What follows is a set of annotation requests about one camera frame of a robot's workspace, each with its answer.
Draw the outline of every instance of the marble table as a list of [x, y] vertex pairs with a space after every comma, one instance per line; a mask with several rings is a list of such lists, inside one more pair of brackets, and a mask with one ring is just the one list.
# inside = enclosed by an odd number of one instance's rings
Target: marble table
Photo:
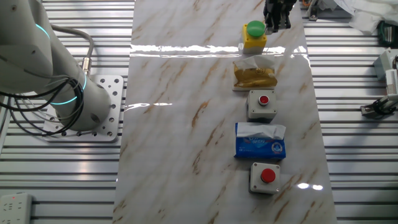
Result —
[[234, 156], [247, 92], [231, 90], [242, 26], [260, 0], [139, 0], [113, 223], [336, 223], [299, 5], [268, 36], [287, 157], [278, 194], [249, 193]]

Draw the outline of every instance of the mounting plate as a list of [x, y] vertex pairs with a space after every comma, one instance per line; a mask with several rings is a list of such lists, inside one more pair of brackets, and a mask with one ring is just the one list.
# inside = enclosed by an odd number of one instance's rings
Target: mounting plate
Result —
[[[108, 117], [96, 129], [92, 131], [65, 131], [63, 134], [55, 134], [53, 136], [43, 137], [48, 142], [113, 142], [118, 137], [120, 108], [123, 92], [123, 77], [119, 75], [92, 75], [91, 80], [104, 87], [111, 97], [111, 110]], [[47, 110], [47, 119], [55, 119], [58, 121], [55, 109], [50, 106]], [[57, 131], [63, 127], [60, 123], [44, 121], [44, 129], [49, 131]]]

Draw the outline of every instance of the power strip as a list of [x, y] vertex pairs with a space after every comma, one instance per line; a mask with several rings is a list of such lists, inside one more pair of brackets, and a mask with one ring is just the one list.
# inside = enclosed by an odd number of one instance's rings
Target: power strip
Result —
[[29, 224], [32, 196], [27, 193], [0, 198], [0, 224]]

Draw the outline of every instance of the tissue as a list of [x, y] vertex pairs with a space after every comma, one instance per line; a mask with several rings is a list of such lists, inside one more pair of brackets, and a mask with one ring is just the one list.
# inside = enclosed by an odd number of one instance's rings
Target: tissue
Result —
[[236, 123], [235, 157], [284, 159], [285, 130], [283, 125]]

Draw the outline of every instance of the red button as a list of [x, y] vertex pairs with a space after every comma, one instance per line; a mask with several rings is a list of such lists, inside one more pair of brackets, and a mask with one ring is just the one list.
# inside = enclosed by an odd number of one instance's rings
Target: red button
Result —
[[266, 106], [266, 105], [268, 104], [268, 102], [269, 102], [268, 96], [260, 96], [260, 98], [259, 98], [259, 104], [260, 104], [261, 106]]
[[275, 172], [272, 169], [265, 169], [261, 172], [261, 180], [265, 183], [271, 183], [275, 180]]

